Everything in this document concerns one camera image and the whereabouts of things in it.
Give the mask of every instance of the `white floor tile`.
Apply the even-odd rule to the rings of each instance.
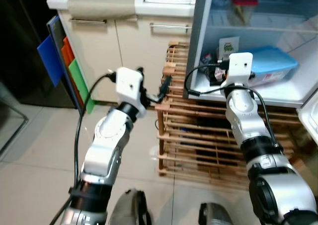
[[[16,129],[22,124],[22,118],[9,117],[1,121],[0,126],[0,149],[10,139]]]
[[[148,210],[152,214],[154,225],[171,224],[173,185],[125,178],[117,178],[115,182],[108,204],[107,221],[119,197],[131,188],[144,191]]]
[[[73,169],[73,151],[79,113],[75,109],[43,108],[14,143],[4,161],[59,169]],[[88,115],[82,124],[79,160],[91,144],[98,119]]]
[[[69,171],[0,163],[1,224],[49,224],[68,197]]]
[[[198,224],[201,203],[222,205],[235,225],[259,225],[247,191],[206,190],[180,185],[174,186],[172,224]]]
[[[90,146],[96,123],[109,107],[99,107],[83,121],[79,140],[79,166]],[[74,109],[43,108],[25,133],[12,145],[4,161],[73,170],[74,138],[79,114]],[[173,183],[156,171],[158,161],[151,159],[151,149],[159,148],[154,126],[155,111],[139,119],[124,149],[119,177]]]
[[[242,189],[245,188],[245,190],[248,190],[248,182],[246,184],[246,186],[240,185],[239,187],[235,187],[235,184],[232,183],[230,186],[223,186],[220,184],[209,184],[206,182],[197,182],[191,179],[185,179],[185,178],[180,178],[180,177],[176,177],[175,178],[175,185],[180,185],[180,186],[187,186],[187,187],[194,187],[194,188],[199,188],[199,189],[207,189],[207,190],[226,190],[226,191],[241,191]]]
[[[40,106],[32,106],[32,105],[25,105],[25,104],[20,104],[18,101],[16,101],[14,98],[4,98],[3,99],[6,103],[8,103],[10,106],[16,108],[17,110],[19,110],[20,112],[22,112],[24,115],[26,115],[29,119],[29,121],[32,121],[34,119],[34,117],[41,111],[41,109],[43,107]],[[20,116],[13,112],[12,110],[10,110],[10,115],[13,115],[15,117],[19,117]]]
[[[159,177],[158,160],[154,160],[154,149],[159,150],[155,120],[157,113],[147,111],[144,118],[138,119],[122,155],[118,175],[125,178],[173,183],[173,179]]]
[[[14,142],[18,140],[18,138],[24,133],[26,127],[30,125],[32,120],[42,110],[42,107],[22,105],[19,103],[13,103],[11,104],[11,106],[19,110],[21,113],[25,114],[28,117],[29,121],[19,132],[19,134],[16,135],[16,137],[9,144],[7,149],[2,153],[2,155],[0,156],[0,161],[10,150]],[[6,142],[10,139],[10,137],[18,129],[18,127],[22,124],[23,121],[24,119],[19,114],[14,112],[9,107],[4,106],[0,103],[0,148],[2,148],[6,144]]]

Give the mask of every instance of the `refrigerator door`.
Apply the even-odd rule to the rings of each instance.
[[[318,145],[318,91],[297,112],[300,121]]]

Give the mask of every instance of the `beige towel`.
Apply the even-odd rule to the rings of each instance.
[[[106,20],[135,17],[135,0],[69,0],[73,18]]]

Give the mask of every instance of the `wooden slatted shelf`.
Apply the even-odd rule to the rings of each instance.
[[[163,78],[169,93],[156,105],[159,174],[246,189],[246,163],[225,118],[226,104],[182,98],[188,44],[171,42]],[[302,126],[293,108],[267,107],[275,136],[288,159],[294,156],[293,130]],[[260,116],[264,112],[259,107]]]

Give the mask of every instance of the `black cable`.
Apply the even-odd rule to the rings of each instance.
[[[158,119],[155,120],[155,127],[157,128],[157,130],[159,130],[159,127],[157,126],[157,122],[158,122]]]
[[[105,77],[110,78],[112,80],[112,82],[114,82],[116,80],[116,73],[105,74],[105,75],[99,77],[95,81],[95,83],[93,84],[93,86],[91,87],[91,89],[88,92],[88,95],[87,95],[87,97],[85,99],[85,102],[83,104],[83,108],[82,108],[80,116],[79,116],[79,121],[78,121],[78,125],[77,125],[77,128],[76,128],[75,142],[74,142],[74,188],[77,187],[78,178],[79,178],[79,137],[80,137],[81,123],[83,121],[83,117],[84,117],[84,114],[86,112],[86,107],[87,107],[87,104],[88,104],[88,102],[90,100],[90,96],[91,96],[93,90],[96,88],[98,83]],[[50,225],[54,225],[56,223],[57,219],[60,217],[62,212],[68,207],[68,205],[70,204],[71,200],[72,200],[72,197],[69,196],[69,198],[65,201],[65,203],[58,210],[58,212],[56,213],[56,215],[54,216],[54,218],[50,222]]]
[[[195,91],[195,90],[191,90],[187,87],[187,82],[188,82],[188,79],[190,77],[190,75],[197,69],[199,68],[203,68],[203,67],[209,67],[209,66],[217,66],[216,64],[212,64],[212,65],[200,65],[200,66],[197,66],[197,67],[194,67],[189,73],[188,75],[185,77],[185,80],[184,80],[184,89],[189,93],[189,94],[193,94],[193,95],[198,95],[200,96],[201,94],[210,94],[210,93],[213,93],[213,92],[217,92],[217,91],[221,91],[221,90],[225,90],[225,89],[245,89],[245,90],[249,90],[249,91],[252,91],[253,93],[256,94],[256,96],[259,98],[259,101],[262,105],[262,107],[264,108],[264,115],[265,115],[265,121],[266,121],[266,124],[267,124],[267,128],[268,128],[268,131],[270,133],[270,136],[274,142],[274,144],[277,144],[277,141],[276,141],[276,138],[275,138],[275,135],[274,135],[274,132],[273,132],[273,128],[269,122],[269,118],[268,118],[268,112],[267,112],[267,109],[266,109],[266,105],[265,105],[265,102],[264,102],[264,99],[262,98],[262,96],[254,89],[250,88],[250,87],[246,87],[246,86],[240,86],[240,85],[229,85],[229,86],[225,86],[225,87],[219,87],[217,89],[213,89],[213,90],[209,90],[209,91],[205,91],[205,92],[199,92],[199,91]]]
[[[82,111],[80,113],[80,116],[79,116],[79,121],[78,121],[78,125],[77,125],[77,128],[76,128],[76,134],[75,134],[75,141],[74,141],[74,188],[76,188],[76,185],[77,185],[77,182],[78,182],[78,178],[79,178],[79,138],[80,138],[80,128],[81,128],[81,123],[83,121],[83,117],[84,117],[84,114],[86,112],[86,107],[87,107],[87,104],[90,100],[90,96],[93,92],[93,90],[96,88],[97,84],[105,77],[110,77],[111,74],[105,74],[101,77],[99,77],[95,83],[93,84],[93,86],[91,87],[90,91],[88,92],[88,95],[85,99],[85,102],[84,102],[84,106],[82,108]]]
[[[63,206],[60,208],[60,210],[56,213],[56,215],[54,216],[54,218],[52,219],[52,221],[50,222],[50,225],[54,225],[56,223],[56,221],[59,219],[60,215],[62,214],[62,212],[68,207],[68,205],[71,202],[72,197],[69,196],[69,198],[65,201],[65,203],[63,204]]]

